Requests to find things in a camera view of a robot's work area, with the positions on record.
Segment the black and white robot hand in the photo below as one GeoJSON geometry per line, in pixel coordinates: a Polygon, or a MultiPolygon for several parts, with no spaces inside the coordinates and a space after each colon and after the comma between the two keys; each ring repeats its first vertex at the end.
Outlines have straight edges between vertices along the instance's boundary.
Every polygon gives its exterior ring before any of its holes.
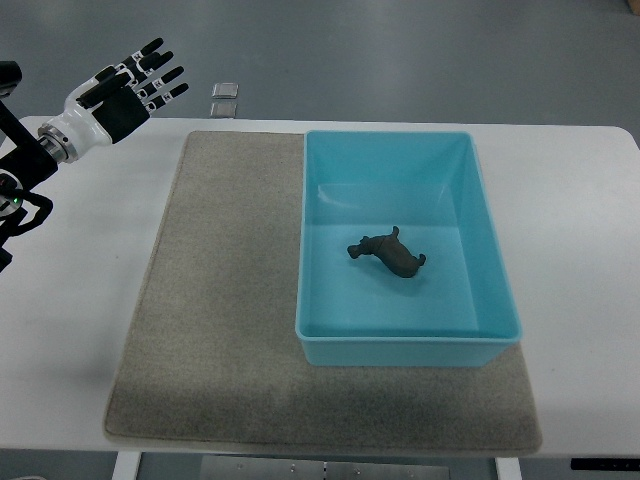
{"type": "Polygon", "coordinates": [[[158,71],[173,58],[156,38],[73,90],[61,114],[43,123],[38,141],[58,163],[72,163],[94,147],[114,145],[188,90],[176,80],[184,68],[158,71]]]}

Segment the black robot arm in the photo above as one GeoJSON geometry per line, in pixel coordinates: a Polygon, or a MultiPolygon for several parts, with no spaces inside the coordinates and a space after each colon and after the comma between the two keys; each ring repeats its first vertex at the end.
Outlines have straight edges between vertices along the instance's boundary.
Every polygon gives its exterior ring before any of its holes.
{"type": "Polygon", "coordinates": [[[32,189],[58,169],[44,146],[1,103],[1,132],[15,147],[1,157],[1,270],[13,256],[4,248],[12,237],[39,227],[53,210],[53,202],[32,189]]]}

